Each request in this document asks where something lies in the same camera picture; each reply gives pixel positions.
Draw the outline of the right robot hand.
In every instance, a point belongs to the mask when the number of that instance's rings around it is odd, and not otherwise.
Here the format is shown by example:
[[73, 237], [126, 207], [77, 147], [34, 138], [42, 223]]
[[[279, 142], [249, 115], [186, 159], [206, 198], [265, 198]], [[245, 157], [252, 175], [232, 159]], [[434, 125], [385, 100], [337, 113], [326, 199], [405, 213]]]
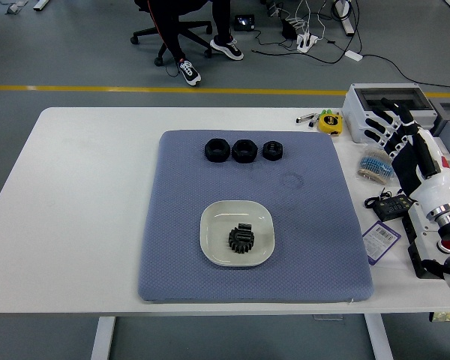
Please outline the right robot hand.
[[364, 135], [389, 156], [401, 190], [425, 217], [439, 227], [450, 225], [450, 168], [440, 147], [406, 106], [385, 97], [380, 103], [386, 110], [372, 109], [379, 121], [367, 118]]

